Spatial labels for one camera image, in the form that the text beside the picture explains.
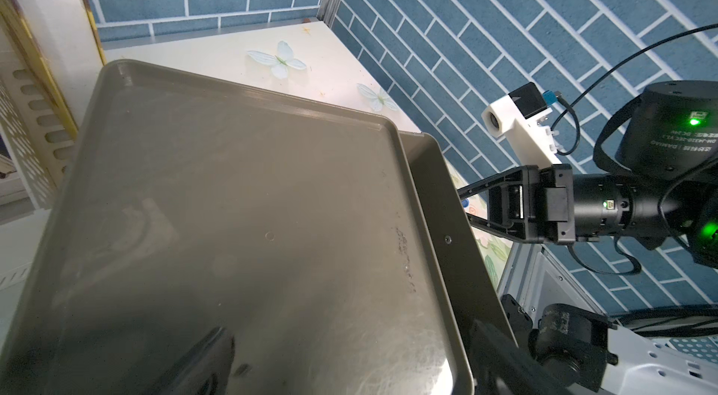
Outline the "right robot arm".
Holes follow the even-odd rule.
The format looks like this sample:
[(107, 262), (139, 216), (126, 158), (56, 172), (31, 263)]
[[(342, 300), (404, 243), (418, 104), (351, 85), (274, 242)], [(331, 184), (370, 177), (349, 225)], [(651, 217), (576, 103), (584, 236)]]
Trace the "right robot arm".
[[(717, 265), (717, 85), (658, 82), (620, 108), (596, 139), (598, 172), (562, 163), (545, 124), (559, 95), (534, 84), (487, 107), (482, 119), (508, 140), (519, 165), (469, 184), (461, 199), (483, 195), (485, 217), (469, 224), (521, 244), (611, 238), (655, 250), (672, 239), (702, 266)], [(512, 346), (475, 322), (469, 359), (480, 394), (714, 394), (717, 365), (689, 356), (671, 338), (717, 332), (717, 311), (676, 308), (614, 320), (566, 303), (547, 305)]]

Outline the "olive drawer cabinet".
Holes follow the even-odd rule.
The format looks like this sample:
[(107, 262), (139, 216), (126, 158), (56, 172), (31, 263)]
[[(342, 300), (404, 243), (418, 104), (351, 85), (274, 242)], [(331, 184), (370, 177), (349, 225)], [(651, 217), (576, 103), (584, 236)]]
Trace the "olive drawer cabinet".
[(144, 394), (216, 327), (226, 394), (471, 394), (399, 129), (100, 72), (1, 355), (5, 394)]

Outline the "olive top drawer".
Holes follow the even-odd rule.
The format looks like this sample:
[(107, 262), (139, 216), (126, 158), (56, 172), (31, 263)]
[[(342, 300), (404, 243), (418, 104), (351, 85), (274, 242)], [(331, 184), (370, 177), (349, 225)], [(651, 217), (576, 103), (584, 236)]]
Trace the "olive top drawer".
[(512, 328), (438, 142), (426, 133), (399, 136), (463, 342), (469, 343), (475, 320), (496, 327), (513, 342)]

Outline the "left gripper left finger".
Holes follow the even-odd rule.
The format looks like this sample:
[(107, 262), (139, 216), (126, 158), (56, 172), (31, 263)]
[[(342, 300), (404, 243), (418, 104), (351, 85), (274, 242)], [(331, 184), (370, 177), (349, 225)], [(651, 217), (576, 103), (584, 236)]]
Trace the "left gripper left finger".
[(226, 394), (235, 339), (216, 327), (178, 359), (144, 394)]

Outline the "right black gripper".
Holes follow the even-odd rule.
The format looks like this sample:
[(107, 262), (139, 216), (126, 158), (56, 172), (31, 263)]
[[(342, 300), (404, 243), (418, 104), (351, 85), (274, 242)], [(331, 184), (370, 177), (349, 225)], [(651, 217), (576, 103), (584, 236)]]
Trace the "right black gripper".
[(631, 226), (628, 183), (607, 174), (574, 176), (568, 165), (521, 166), (457, 190), (460, 199), (486, 191), (487, 219), (467, 213), (472, 228), (526, 244), (594, 242)]

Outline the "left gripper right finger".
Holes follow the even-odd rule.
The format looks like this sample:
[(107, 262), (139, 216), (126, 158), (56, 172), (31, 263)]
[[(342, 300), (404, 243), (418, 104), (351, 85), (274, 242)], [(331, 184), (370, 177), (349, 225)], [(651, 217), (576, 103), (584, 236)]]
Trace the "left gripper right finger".
[(474, 320), (469, 364), (477, 394), (566, 394), (527, 353), (494, 325)]

